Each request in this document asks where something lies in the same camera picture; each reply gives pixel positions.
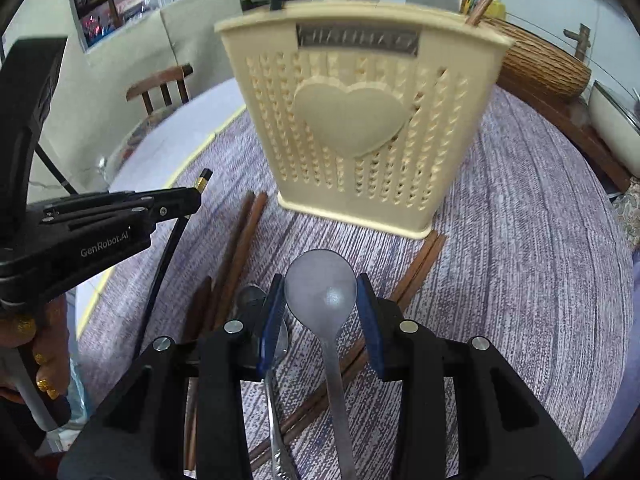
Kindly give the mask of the person's left hand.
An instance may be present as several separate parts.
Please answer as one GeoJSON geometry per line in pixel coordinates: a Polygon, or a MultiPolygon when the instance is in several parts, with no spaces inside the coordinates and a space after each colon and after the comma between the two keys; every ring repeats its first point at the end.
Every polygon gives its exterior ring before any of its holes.
{"type": "Polygon", "coordinates": [[[36,386],[54,400],[66,393],[70,383],[66,297],[62,295],[50,301],[44,314],[46,320],[42,325],[37,325],[30,316],[2,318],[1,347],[26,344],[37,364],[36,386]]]}

